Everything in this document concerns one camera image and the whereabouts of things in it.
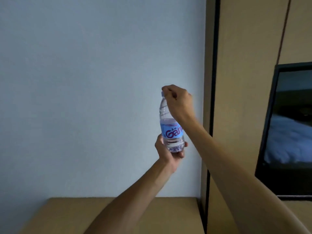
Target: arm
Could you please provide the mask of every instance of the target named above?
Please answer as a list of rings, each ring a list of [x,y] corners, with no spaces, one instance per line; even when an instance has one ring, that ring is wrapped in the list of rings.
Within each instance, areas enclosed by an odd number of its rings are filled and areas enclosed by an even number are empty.
[[[192,97],[175,85],[163,87],[172,116],[205,162],[241,233],[309,234],[275,194],[245,171],[197,122]]]
[[[147,206],[176,171],[184,157],[184,152],[170,153],[163,145],[161,134],[155,147],[159,159],[136,183],[103,209],[85,234],[124,234],[135,227]]]

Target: forearm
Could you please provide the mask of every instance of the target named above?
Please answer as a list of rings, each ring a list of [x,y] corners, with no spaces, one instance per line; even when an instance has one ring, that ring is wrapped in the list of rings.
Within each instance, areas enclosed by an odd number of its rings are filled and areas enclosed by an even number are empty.
[[[309,233],[278,197],[224,152],[197,121],[188,119],[180,124],[209,169],[241,233]]]
[[[157,160],[136,183],[97,216],[85,234],[129,233],[172,172],[170,165]]]

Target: left hand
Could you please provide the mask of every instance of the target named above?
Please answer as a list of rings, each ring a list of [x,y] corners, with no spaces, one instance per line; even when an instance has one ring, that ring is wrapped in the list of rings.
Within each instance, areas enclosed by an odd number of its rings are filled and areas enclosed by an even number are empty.
[[[177,153],[171,153],[163,144],[162,134],[157,137],[155,148],[157,149],[157,152],[159,154],[159,159],[165,164],[169,164],[172,167],[172,172],[175,172],[177,170],[180,161],[182,160],[182,158],[185,157],[184,150]]]

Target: water in bottle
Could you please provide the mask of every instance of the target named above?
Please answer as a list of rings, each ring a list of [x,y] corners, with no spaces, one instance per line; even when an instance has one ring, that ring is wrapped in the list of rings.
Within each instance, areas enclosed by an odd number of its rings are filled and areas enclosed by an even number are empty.
[[[170,114],[163,91],[161,96],[163,99],[159,107],[159,117],[163,143],[170,152],[176,153],[184,149],[183,129]]]

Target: wooden desk surface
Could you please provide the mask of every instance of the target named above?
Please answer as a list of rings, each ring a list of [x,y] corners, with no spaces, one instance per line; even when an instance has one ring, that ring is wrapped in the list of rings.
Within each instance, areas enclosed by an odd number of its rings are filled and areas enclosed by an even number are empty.
[[[51,198],[20,234],[83,234],[113,198]],[[133,234],[204,234],[196,198],[155,198]]]

